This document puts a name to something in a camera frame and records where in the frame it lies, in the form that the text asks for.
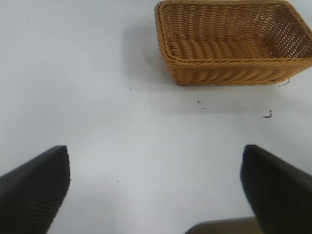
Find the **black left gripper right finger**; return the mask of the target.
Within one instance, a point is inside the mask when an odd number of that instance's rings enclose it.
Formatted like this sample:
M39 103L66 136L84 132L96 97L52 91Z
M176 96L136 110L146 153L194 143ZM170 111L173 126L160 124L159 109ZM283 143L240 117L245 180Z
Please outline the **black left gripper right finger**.
M243 151L240 179L265 234L312 232L312 177L256 145Z

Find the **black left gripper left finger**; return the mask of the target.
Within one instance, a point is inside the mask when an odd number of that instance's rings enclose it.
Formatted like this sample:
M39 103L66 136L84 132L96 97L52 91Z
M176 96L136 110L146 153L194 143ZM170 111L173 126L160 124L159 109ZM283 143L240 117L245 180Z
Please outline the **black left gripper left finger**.
M45 234L70 186L66 146L54 146L0 177L0 232Z

